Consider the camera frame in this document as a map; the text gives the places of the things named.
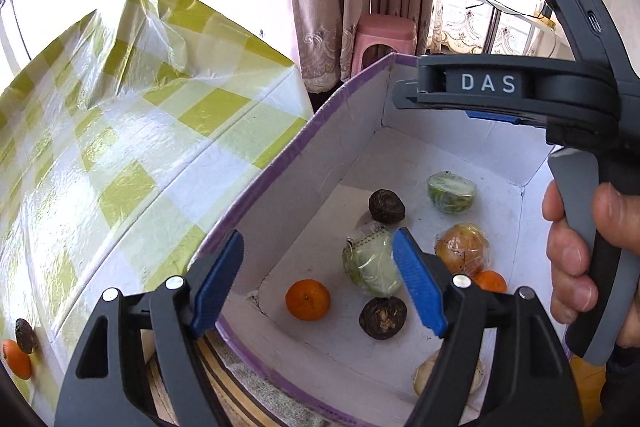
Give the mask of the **white side table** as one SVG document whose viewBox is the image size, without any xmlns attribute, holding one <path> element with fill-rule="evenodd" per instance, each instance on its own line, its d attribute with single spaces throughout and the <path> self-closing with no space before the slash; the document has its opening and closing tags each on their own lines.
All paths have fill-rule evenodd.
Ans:
<svg viewBox="0 0 640 427">
<path fill-rule="evenodd" d="M 433 0 L 428 36 L 433 53 L 554 57 L 567 47 L 559 26 L 497 0 Z"/>
</svg>

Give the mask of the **small orange tangerine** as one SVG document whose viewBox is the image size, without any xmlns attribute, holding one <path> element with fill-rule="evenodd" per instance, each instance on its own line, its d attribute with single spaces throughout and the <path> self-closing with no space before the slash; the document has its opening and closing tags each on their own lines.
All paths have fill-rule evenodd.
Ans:
<svg viewBox="0 0 640 427">
<path fill-rule="evenodd" d="M 6 339 L 2 341 L 2 355 L 6 365 L 9 366 L 11 372 L 21 378 L 23 381 L 28 381 L 32 377 L 32 363 L 30 358 L 23 352 L 16 341 Z"/>
</svg>

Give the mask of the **pink plastic stool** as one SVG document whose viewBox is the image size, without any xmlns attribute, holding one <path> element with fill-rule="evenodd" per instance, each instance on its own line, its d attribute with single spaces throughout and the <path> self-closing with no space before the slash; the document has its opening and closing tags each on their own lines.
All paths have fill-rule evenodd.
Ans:
<svg viewBox="0 0 640 427">
<path fill-rule="evenodd" d="M 371 46 L 387 46 L 395 53 L 412 55 L 416 50 L 416 24 L 405 17 L 363 14 L 356 28 L 352 75 L 362 71 L 363 55 Z"/>
</svg>

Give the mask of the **large green fruit half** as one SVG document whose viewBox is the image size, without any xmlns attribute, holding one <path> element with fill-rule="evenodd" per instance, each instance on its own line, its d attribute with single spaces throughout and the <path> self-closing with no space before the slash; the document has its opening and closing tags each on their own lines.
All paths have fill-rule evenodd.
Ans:
<svg viewBox="0 0 640 427">
<path fill-rule="evenodd" d="M 361 225 L 347 235 L 342 262 L 349 280 L 374 297 L 392 297 L 402 286 L 392 233 L 378 222 Z"/>
</svg>

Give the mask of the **yellow checkered plastic tablecloth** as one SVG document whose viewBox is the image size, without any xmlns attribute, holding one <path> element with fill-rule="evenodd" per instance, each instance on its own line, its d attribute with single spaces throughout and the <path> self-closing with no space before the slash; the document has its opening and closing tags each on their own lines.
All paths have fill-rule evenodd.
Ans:
<svg viewBox="0 0 640 427">
<path fill-rule="evenodd" d="M 105 288 L 148 291 L 310 119 L 296 65 L 198 0 L 122 0 L 1 97 L 1 335 L 37 334 L 17 389 L 52 421 Z"/>
</svg>

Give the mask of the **pale round fruit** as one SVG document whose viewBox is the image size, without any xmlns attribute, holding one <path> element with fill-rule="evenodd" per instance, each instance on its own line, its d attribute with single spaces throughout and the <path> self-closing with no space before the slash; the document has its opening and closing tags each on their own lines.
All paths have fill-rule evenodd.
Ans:
<svg viewBox="0 0 640 427">
<path fill-rule="evenodd" d="M 460 399 L 464 403 L 485 379 L 482 360 L 473 362 L 474 358 L 471 351 L 462 355 L 460 350 L 442 346 L 414 372 L 414 393 L 422 398 L 422 404 L 434 404 L 442 398 Z"/>
</svg>

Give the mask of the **purple white cardboard box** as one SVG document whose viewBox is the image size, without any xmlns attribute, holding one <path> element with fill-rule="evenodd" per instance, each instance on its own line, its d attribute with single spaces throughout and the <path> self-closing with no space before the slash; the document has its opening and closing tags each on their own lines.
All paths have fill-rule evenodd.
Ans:
<svg viewBox="0 0 640 427">
<path fill-rule="evenodd" d="M 394 192 L 402 223 L 424 251 L 454 225 L 488 239 L 489 268 L 510 287 L 550 298 L 540 203 L 551 174 L 544 132 L 444 110 L 399 110 L 396 82 L 416 75 L 396 55 L 331 96 L 207 234 L 210 253 L 231 230 L 244 258 L 218 331 L 233 352 L 281 391 L 346 426 L 400 426 L 416 404 L 413 376 L 440 345 L 415 313 L 387 340 L 359 323 L 370 294 L 359 273 L 393 234 L 375 222 L 371 195 Z"/>
</svg>

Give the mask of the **yellow brown fruit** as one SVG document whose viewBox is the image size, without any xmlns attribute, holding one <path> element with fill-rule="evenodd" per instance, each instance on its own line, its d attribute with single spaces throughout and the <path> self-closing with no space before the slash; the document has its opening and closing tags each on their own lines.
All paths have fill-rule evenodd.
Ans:
<svg viewBox="0 0 640 427">
<path fill-rule="evenodd" d="M 490 244 L 485 233 L 472 223 L 458 223 L 440 234 L 435 255 L 452 274 L 476 277 L 489 268 Z"/>
</svg>

